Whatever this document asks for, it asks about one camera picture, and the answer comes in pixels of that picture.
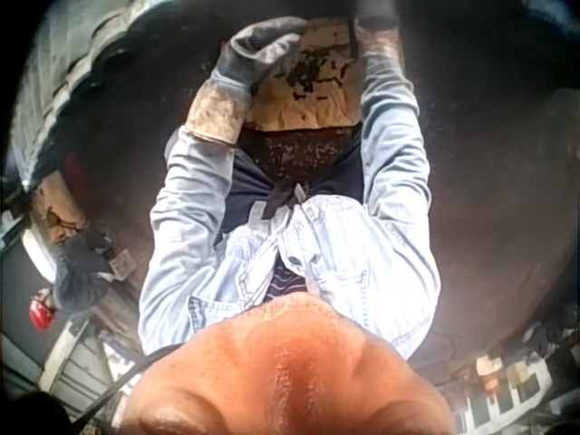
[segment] denim shirt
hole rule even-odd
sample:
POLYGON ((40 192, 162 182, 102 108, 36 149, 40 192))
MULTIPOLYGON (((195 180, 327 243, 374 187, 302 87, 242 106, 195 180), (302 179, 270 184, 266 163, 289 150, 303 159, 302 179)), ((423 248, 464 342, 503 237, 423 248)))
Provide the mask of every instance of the denim shirt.
POLYGON ((260 305, 279 254, 309 274, 340 314, 407 359, 430 328, 440 278, 430 251, 429 163, 411 84, 398 64, 367 56, 362 95, 363 203, 319 195, 242 227, 215 244, 234 154, 183 128, 151 211, 155 251, 140 297, 146 353, 260 305))

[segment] work glove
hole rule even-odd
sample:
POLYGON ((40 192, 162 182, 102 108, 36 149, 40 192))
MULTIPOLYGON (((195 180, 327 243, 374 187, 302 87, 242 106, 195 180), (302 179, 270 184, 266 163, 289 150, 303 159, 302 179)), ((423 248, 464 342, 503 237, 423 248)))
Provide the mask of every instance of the work glove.
POLYGON ((355 32, 365 55, 382 55, 401 63, 399 16, 394 0, 358 0, 355 32))
POLYGON ((306 21, 287 16, 252 24, 223 48, 209 79, 191 104, 186 129, 235 145, 251 102, 251 88, 298 47, 306 21))

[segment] person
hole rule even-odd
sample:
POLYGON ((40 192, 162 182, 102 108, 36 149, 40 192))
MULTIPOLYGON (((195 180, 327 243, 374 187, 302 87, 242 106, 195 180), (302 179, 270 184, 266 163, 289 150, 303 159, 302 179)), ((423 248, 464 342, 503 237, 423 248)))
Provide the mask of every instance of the person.
POLYGON ((49 329, 58 311, 77 314, 97 305, 111 288, 115 274, 102 254, 111 241, 84 229, 54 247, 56 278, 51 288, 32 297, 29 315, 38 330, 49 329))
POLYGON ((143 374, 121 434, 455 432, 445 400, 406 363, 440 278, 397 30, 358 25, 360 141, 328 179, 280 202, 236 149, 251 87, 304 32, 284 17, 236 34, 170 142, 140 338, 146 353, 185 343, 143 374))

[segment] glove cuff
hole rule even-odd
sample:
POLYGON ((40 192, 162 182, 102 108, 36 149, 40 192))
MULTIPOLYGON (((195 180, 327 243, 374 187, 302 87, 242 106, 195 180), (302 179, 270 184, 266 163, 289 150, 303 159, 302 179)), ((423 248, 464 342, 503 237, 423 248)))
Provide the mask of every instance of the glove cuff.
POLYGON ((236 145, 249 109, 247 90, 206 80, 191 103, 186 130, 203 140, 236 145))

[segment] red helmet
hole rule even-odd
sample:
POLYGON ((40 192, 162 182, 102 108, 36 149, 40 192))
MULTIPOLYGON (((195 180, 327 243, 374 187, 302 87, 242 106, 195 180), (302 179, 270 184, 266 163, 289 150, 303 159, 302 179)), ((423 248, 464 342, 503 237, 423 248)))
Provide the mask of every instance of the red helmet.
POLYGON ((40 331, 50 328, 54 320, 54 311, 37 297, 34 297, 31 301, 28 314, 30 315, 30 321, 40 331))

